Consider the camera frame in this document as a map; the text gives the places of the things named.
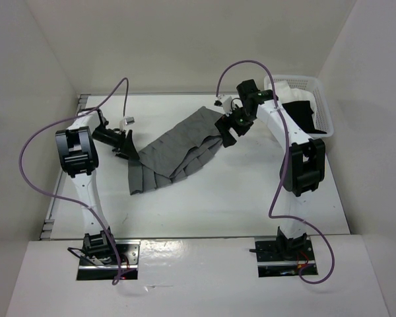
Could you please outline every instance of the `white towel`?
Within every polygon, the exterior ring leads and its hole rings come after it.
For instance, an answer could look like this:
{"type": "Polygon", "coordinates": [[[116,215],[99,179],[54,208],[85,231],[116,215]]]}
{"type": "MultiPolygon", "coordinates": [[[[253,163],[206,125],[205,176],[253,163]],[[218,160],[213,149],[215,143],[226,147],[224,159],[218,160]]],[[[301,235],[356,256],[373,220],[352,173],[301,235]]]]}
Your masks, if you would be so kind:
{"type": "Polygon", "coordinates": [[[315,119],[317,118],[317,103],[311,92],[298,88],[290,88],[287,81],[278,81],[275,83],[275,88],[276,95],[282,104],[293,101],[310,101],[311,110],[313,111],[312,120],[314,121],[314,126],[317,127],[315,124],[315,119]]]}

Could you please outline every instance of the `white laundry basket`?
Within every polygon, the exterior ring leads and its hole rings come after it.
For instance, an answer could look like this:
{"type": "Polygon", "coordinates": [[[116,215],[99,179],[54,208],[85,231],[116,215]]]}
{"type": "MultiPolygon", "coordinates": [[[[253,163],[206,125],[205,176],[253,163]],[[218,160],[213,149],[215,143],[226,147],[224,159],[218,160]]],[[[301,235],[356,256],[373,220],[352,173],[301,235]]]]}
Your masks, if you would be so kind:
{"type": "MultiPolygon", "coordinates": [[[[315,119],[315,128],[325,131],[327,134],[310,134],[314,138],[330,137],[335,131],[331,122],[330,110],[324,96],[324,89],[321,81],[315,77],[297,76],[297,75],[273,75],[275,82],[287,81],[290,88],[303,89],[315,97],[317,104],[317,118],[315,119]]],[[[264,78],[264,89],[268,89],[270,79],[268,76],[264,78]]]]}

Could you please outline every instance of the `folded gray fabric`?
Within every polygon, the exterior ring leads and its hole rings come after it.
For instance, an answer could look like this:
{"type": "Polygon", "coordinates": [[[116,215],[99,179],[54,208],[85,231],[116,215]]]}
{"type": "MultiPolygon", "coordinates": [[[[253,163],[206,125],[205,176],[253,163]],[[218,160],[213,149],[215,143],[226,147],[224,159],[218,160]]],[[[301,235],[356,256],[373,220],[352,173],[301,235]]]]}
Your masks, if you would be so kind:
{"type": "Polygon", "coordinates": [[[131,195],[182,180],[207,164],[222,144],[215,122],[222,114],[200,108],[129,160],[131,195]]]}

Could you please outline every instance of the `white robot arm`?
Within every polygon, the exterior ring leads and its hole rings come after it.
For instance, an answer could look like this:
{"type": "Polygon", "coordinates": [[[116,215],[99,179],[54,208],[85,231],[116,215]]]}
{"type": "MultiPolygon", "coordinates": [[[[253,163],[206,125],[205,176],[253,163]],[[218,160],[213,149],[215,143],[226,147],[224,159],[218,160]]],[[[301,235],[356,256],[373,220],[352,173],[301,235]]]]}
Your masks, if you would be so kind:
{"type": "MultiPolygon", "coordinates": [[[[290,139],[289,164],[284,181],[284,188],[291,196],[289,215],[305,219],[311,192],[318,188],[324,179],[325,145],[320,139],[313,140],[295,123],[283,108],[280,101],[276,108],[273,92],[260,91],[253,80],[244,81],[237,87],[242,107],[232,106],[231,96],[220,96],[216,106],[222,106],[225,115],[216,122],[223,139],[223,145],[229,147],[236,143],[230,134],[232,128],[238,136],[244,135],[253,125],[255,119],[260,119],[270,129],[283,151],[286,152],[284,126],[279,116],[281,111],[286,121],[290,139]]],[[[306,241],[306,226],[292,219],[284,219],[278,229],[277,242],[282,252],[296,251],[303,247],[306,241]]]]}
{"type": "MultiPolygon", "coordinates": [[[[106,129],[108,121],[101,110],[85,109],[78,113],[78,117],[70,127],[55,134],[60,164],[71,177],[79,199],[95,210],[110,230],[97,190],[98,155],[93,139],[111,145],[116,156],[139,159],[132,142],[132,130],[126,135],[124,131],[106,129]]],[[[105,256],[111,249],[102,227],[87,208],[82,207],[82,212],[85,250],[90,255],[105,256]]]]}

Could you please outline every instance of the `white table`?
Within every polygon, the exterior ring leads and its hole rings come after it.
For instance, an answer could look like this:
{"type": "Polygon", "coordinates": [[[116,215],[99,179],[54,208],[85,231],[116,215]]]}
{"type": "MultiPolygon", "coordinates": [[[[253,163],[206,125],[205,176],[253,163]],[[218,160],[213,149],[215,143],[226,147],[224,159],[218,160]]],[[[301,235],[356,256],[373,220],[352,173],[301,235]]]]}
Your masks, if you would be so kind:
{"type": "MultiPolygon", "coordinates": [[[[136,281],[76,281],[81,241],[30,242],[7,317],[311,316],[387,317],[360,236],[328,237],[336,268],[321,285],[299,277],[258,278],[253,238],[143,240],[136,281]]],[[[331,263],[312,237],[320,276],[331,263]]]]}
{"type": "MultiPolygon", "coordinates": [[[[122,117],[123,96],[111,98],[103,107],[110,127],[122,117]]],[[[103,96],[90,96],[87,107],[103,96]]],[[[137,150],[173,128],[201,106],[214,107],[213,95],[134,95],[128,98],[127,115],[137,150]]],[[[177,184],[145,194],[129,195],[127,161],[114,157],[111,148],[95,142],[100,166],[98,191],[104,214],[116,238],[186,238],[276,235],[278,221],[267,216],[279,183],[283,158],[280,145],[258,120],[233,147],[221,148],[216,157],[196,174],[177,184]]],[[[70,179],[63,176],[59,194],[77,197],[70,179]]],[[[331,169],[326,162],[325,179],[313,193],[308,221],[325,234],[348,234],[349,229],[331,169]]],[[[285,191],[275,214],[290,207],[285,191]]],[[[76,239],[84,235],[78,205],[56,201],[52,239],[76,239]]]]}

